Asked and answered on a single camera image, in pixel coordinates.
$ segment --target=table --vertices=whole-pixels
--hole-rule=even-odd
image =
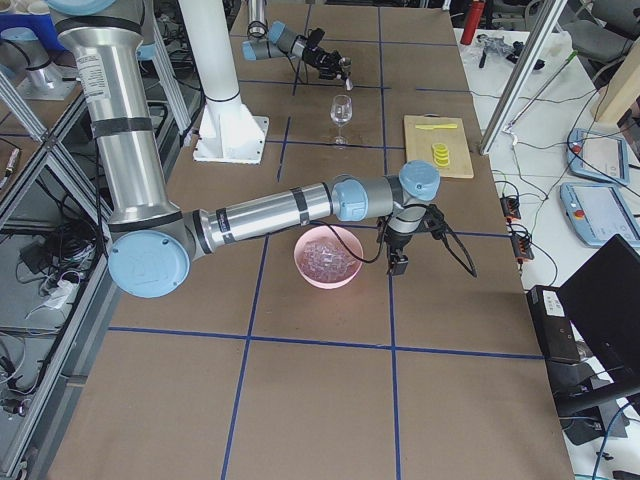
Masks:
[[[185,211],[214,210],[348,171],[397,172],[402,117],[480,128],[446,13],[270,5],[353,59],[350,146],[330,145],[342,89],[293,80],[286,60],[245,63],[244,102],[270,117],[259,166],[203,164],[183,149],[169,183]],[[124,297],[49,478],[570,479],[572,472],[499,210],[487,157],[437,203],[478,265],[416,237],[405,276],[382,263],[318,290],[290,230],[221,248],[174,293]],[[371,222],[353,228],[374,251]]]
[[[478,33],[504,36],[506,43],[526,41],[528,36],[527,32],[479,31]],[[462,32],[456,29],[455,34],[456,38],[460,38]],[[485,68],[480,69],[481,50],[479,47],[460,45],[460,52],[469,82],[469,90],[474,95],[474,104],[480,126],[484,129],[498,100],[490,96],[481,95],[499,96],[511,74],[513,64],[505,59],[489,56]],[[570,53],[571,37],[568,33],[552,34],[541,54],[541,58],[547,62],[547,65],[543,70],[534,72],[531,75],[522,92],[522,96],[530,97],[533,95],[548,76],[559,68]],[[541,98],[564,100],[581,96],[582,98],[560,104],[536,102],[525,113],[515,128],[519,141],[537,146],[548,146],[564,142],[567,133],[572,128],[576,117],[585,104],[587,108],[578,120],[577,127],[589,128],[592,126],[593,116],[590,113],[590,108],[596,102],[597,96],[595,95],[593,84],[582,65],[574,60],[551,84]],[[511,117],[525,103],[526,100],[520,100],[514,107]],[[615,125],[602,125],[599,123],[593,124],[592,129],[607,134],[619,130]],[[528,195],[521,200],[522,221],[518,223],[525,225],[530,231],[533,230],[535,244],[548,252],[557,263],[558,275],[554,285],[559,286],[596,251],[596,249],[585,246],[574,233],[565,216],[564,207],[559,200],[558,193],[559,184],[563,182],[587,182],[587,180],[565,172],[567,161],[566,147],[564,145],[558,145],[546,150],[538,150],[522,144],[517,145],[515,148],[517,163],[511,145],[511,137],[508,135],[500,135],[498,137],[490,152],[494,178],[498,182],[507,180],[515,184],[520,193]],[[630,147],[627,148],[630,161],[638,165],[639,162],[636,156]],[[518,168],[522,173],[522,179],[518,176]],[[541,208],[540,200],[533,195],[542,196],[542,192],[534,188],[534,186],[542,189],[544,193],[548,192],[550,197]],[[631,170],[631,187],[637,191],[639,186],[640,176],[638,171]],[[501,194],[503,192],[503,184],[498,183],[496,187],[498,193]],[[510,195],[515,192],[512,187],[506,186],[504,193]],[[626,190],[623,190],[622,193],[632,212],[640,212],[638,197]],[[539,249],[534,248],[534,254],[536,259],[533,262],[526,263],[523,268],[522,285],[526,290],[536,284],[549,284],[555,276],[555,269],[551,261]],[[591,359],[589,363],[596,372],[603,370],[596,359]],[[608,375],[604,375],[603,378],[611,380]],[[638,418],[635,412],[630,411],[630,409],[627,409],[625,414]],[[616,469],[640,472],[640,455],[638,455],[637,451],[637,445],[640,444],[640,424],[632,422],[627,432],[629,434],[628,440],[611,439],[608,442],[607,452],[611,453],[615,459],[601,463],[601,475],[612,478],[611,471]],[[595,462],[595,452],[599,450],[600,443],[601,439],[597,439],[576,447],[567,441],[574,472],[591,475]]]

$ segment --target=red bottle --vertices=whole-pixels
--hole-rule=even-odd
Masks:
[[[469,10],[467,21],[464,24],[464,32],[462,33],[462,38],[460,39],[461,44],[471,45],[473,36],[475,35],[476,29],[480,24],[480,18],[482,17],[483,10],[484,2],[474,0],[474,2],[471,4],[471,9]]]

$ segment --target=blue joint cap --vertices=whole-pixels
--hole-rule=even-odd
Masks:
[[[172,292],[187,278],[189,255],[173,237],[155,230],[123,235],[113,244],[109,273],[125,292],[155,298]]]
[[[344,180],[333,187],[333,193],[340,205],[337,214],[340,221],[358,222],[367,216],[369,197],[360,182],[353,178]]]
[[[115,2],[116,0],[45,0],[50,9],[74,17],[94,15]]]
[[[269,27],[269,41],[271,43],[278,43],[278,40],[280,40],[280,36],[282,35],[282,32],[284,32],[285,28],[287,28],[287,26],[280,20],[273,22],[271,27]]]
[[[400,184],[412,197],[428,202],[433,200],[440,186],[438,169],[424,160],[413,160],[400,170]]]
[[[256,51],[253,49],[253,45],[249,41],[242,42],[242,55],[245,60],[249,60],[250,62],[256,61]]]
[[[33,30],[27,27],[7,28],[0,33],[0,37],[2,37],[3,40],[10,40],[12,42],[30,42],[38,40],[38,37],[33,33]]]
[[[147,61],[153,60],[156,56],[156,44],[150,43],[148,45],[140,45],[136,51],[136,57],[138,60]]]

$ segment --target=white desk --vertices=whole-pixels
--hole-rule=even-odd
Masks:
[[[506,43],[525,41],[527,32],[505,31],[478,31],[490,36],[504,36]],[[456,38],[460,39],[461,30],[456,30]],[[486,128],[491,115],[498,103],[497,98],[481,95],[499,96],[502,94],[509,75],[513,70],[513,64],[503,57],[489,55],[484,68],[479,68],[482,49],[479,46],[460,45],[460,55],[463,60],[465,73],[469,83],[469,89],[474,94],[474,105],[480,122],[480,127]],[[553,34],[543,49],[541,58],[546,66],[534,72],[521,93],[530,97],[541,87],[544,81],[552,75],[571,53],[571,38],[565,33]],[[571,62],[567,68],[554,80],[551,86],[543,93],[542,98],[564,100],[579,97],[593,91],[594,87],[582,65],[577,60]],[[589,128],[593,122],[590,106],[597,99],[588,94],[581,99],[567,101],[560,104],[548,102],[536,102],[520,119],[514,128],[520,142],[526,142],[537,146],[547,146],[558,142],[564,142],[567,134],[573,127],[576,117],[587,101],[589,106],[585,108],[578,120],[576,127]],[[527,100],[520,100],[513,109],[513,116],[524,106]],[[614,133],[618,131],[615,125],[601,125],[595,123],[592,130],[601,133]],[[559,199],[559,185],[565,181],[586,181],[564,173],[566,167],[566,148],[559,145],[547,150],[536,150],[524,145],[515,147],[517,163],[520,166],[522,177],[530,183],[538,186],[545,192],[549,192],[547,200],[538,212],[540,200],[531,195],[521,198],[521,223],[530,231],[533,230],[533,242],[544,249],[553,257],[558,265],[558,277],[554,285],[561,285],[569,278],[596,249],[585,246],[576,236],[569,224],[564,208]],[[634,163],[638,163],[629,148],[629,157]],[[542,193],[523,182],[518,176],[518,164],[512,148],[512,139],[509,135],[499,135],[490,152],[491,166],[496,171],[496,180],[507,180],[517,186],[520,194],[534,193],[542,197]],[[640,172],[631,171],[631,188],[640,191]],[[498,193],[502,193],[504,184],[497,184]],[[507,185],[505,194],[515,193],[513,187]],[[623,191],[633,213],[640,213],[640,198],[628,191]],[[536,259],[526,263],[523,267],[522,284],[525,289],[536,284],[549,284],[554,277],[554,267],[549,259],[541,252],[534,250]],[[595,371],[602,368],[595,359],[592,360]],[[631,409],[625,411],[627,416],[635,417]],[[612,478],[613,470],[626,470],[640,473],[640,424],[632,422],[627,428],[628,439],[610,438],[605,451],[613,455],[611,461],[602,461],[599,475]],[[600,448],[601,439],[597,439],[585,445],[576,447],[566,441],[574,472],[578,474],[591,474],[593,471],[596,452]]]

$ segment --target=blue grid line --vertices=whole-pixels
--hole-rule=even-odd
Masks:
[[[384,44],[391,44],[391,45],[423,45],[423,46],[427,46],[427,47],[456,47],[458,48],[458,45],[456,45],[455,43],[431,43],[431,42],[393,42],[393,41],[384,41],[384,42],[380,42],[380,43],[384,43]]]
[[[483,232],[458,232],[456,234],[467,237],[492,237],[492,238],[511,238],[508,233],[483,233]]]
[[[304,31],[306,32],[308,29],[308,17],[307,24],[304,27]],[[231,38],[246,38],[246,35],[240,33],[229,34]],[[424,45],[427,47],[458,47],[455,43],[432,43],[432,42],[398,42],[398,41],[390,41],[390,40],[345,40],[338,38],[324,38],[323,42],[348,42],[348,43],[371,43],[371,44],[392,44],[392,45]]]
[[[239,83],[266,83],[266,84],[274,84],[274,85],[291,85],[294,86],[296,84],[295,80],[293,82],[285,82],[284,80],[238,80]],[[338,87],[342,88],[340,85],[335,83],[313,83],[313,82],[305,82],[304,85],[311,87]],[[354,89],[378,89],[380,87],[373,85],[354,85]]]
[[[418,92],[438,92],[438,93],[468,93],[471,95],[470,90],[457,90],[457,89],[447,89],[447,88],[422,88],[416,87]]]
[[[361,349],[367,349],[367,350],[391,350],[391,347],[389,345],[372,344],[372,343],[334,342],[330,340],[305,340],[302,338],[277,338],[277,337],[261,337],[261,336],[252,336],[251,340],[256,342],[289,343],[289,344],[296,344],[296,345],[317,345],[322,347],[361,348]]]
[[[286,338],[286,337],[267,337],[267,336],[254,336],[254,335],[239,335],[229,333],[215,333],[215,332],[200,332],[192,330],[167,330],[167,329],[155,329],[146,327],[109,327],[111,332],[127,332],[127,333],[149,333],[152,335],[176,335],[181,337],[205,337],[205,338],[219,338],[222,340],[251,340],[259,342],[273,342],[273,343],[293,343],[299,345],[319,345],[327,347],[340,347],[340,348],[361,348],[368,350],[389,350],[392,348],[397,352],[410,352],[410,353],[431,353],[441,355],[458,355],[465,357],[492,357],[492,358],[512,358],[517,360],[543,360],[544,357],[540,355],[530,355],[525,353],[501,353],[501,352],[481,352],[475,350],[453,350],[442,348],[429,348],[429,347],[408,347],[402,345],[374,344],[374,343],[355,343],[355,342],[336,342],[329,340],[312,340],[304,338]]]
[[[307,9],[307,19],[304,22],[304,30],[303,32],[306,33],[307,29],[309,28],[309,18],[311,17],[311,7],[312,5],[309,4],[309,8]],[[291,92],[291,96],[295,97],[296,96],[296,90],[298,89],[298,78],[300,78],[300,64],[302,63],[301,60],[298,60],[298,68],[296,68],[296,77],[293,79],[293,91]]]
[[[499,352],[477,352],[473,350],[450,350],[442,348],[423,348],[423,347],[395,347],[395,350],[401,352],[415,353],[435,353],[438,355],[458,355],[463,357],[490,357],[490,358],[511,358],[516,360],[544,360],[542,355],[532,355],[523,353],[499,353]]]
[[[253,323],[256,319],[256,310],[258,308],[258,298],[260,297],[260,287],[262,286],[262,276],[264,274],[264,266],[267,261],[267,251],[269,250],[269,237],[264,239],[262,247],[262,259],[260,260],[260,269],[258,270],[258,280],[256,281],[256,290],[253,296],[253,305],[251,306],[251,318],[249,319],[249,327],[247,329],[247,339],[244,344],[244,352],[242,353],[242,364],[240,365],[240,376],[238,378],[238,386],[236,387],[236,396],[233,402],[233,413],[231,415],[231,423],[229,425],[229,435],[227,437],[227,447],[224,452],[224,462],[222,464],[222,472],[220,479],[226,480],[227,469],[229,468],[229,458],[231,456],[231,445],[233,444],[233,434],[235,433],[236,420],[238,418],[238,408],[240,406],[240,396],[242,394],[242,385],[244,383],[244,375],[247,369],[247,360],[249,358],[249,347],[251,346],[251,333],[253,331]]]
[[[384,85],[384,62],[382,55],[382,12],[378,7],[378,49],[380,55],[380,85]],[[380,89],[382,105],[382,145],[384,146],[384,174],[387,175],[387,130],[384,111],[384,89]],[[398,406],[398,359],[396,355],[396,320],[393,297],[393,278],[387,277],[389,285],[389,329],[391,339],[391,382],[393,391],[393,435],[396,456],[396,480],[402,480],[402,453],[400,450],[400,409]]]
[[[284,167],[284,151],[287,148],[287,137],[289,137],[289,127],[291,126],[291,117],[287,117],[287,126],[284,129],[284,140],[282,141],[282,150],[280,151],[280,165],[278,166],[278,173],[276,180],[279,182],[282,176],[282,168]]]
[[[384,67],[382,61],[382,18],[380,14],[380,7],[378,7],[378,55],[380,59],[380,105],[382,108],[382,147],[384,155],[384,174],[387,175],[389,167],[387,165],[387,127],[386,117],[384,114]]]
[[[109,327],[110,332],[128,332],[128,333],[152,333],[155,335],[176,335],[181,337],[207,337],[222,338],[226,340],[246,340],[246,335],[238,335],[233,333],[215,333],[215,332],[199,332],[194,330],[170,330],[162,328],[145,328],[145,327]]]
[[[283,143],[282,140],[267,140],[267,143]],[[335,143],[329,142],[307,142],[305,140],[287,140],[287,145],[312,145],[316,147],[335,147]],[[383,146],[374,146],[374,145],[357,145],[357,144],[347,144],[345,148],[369,148],[374,150],[383,150]]]
[[[402,480],[402,453],[400,449],[400,407],[398,400],[398,358],[396,355],[396,319],[393,302],[393,277],[389,282],[389,326],[391,328],[391,379],[393,388],[393,431],[396,452],[396,480]]]

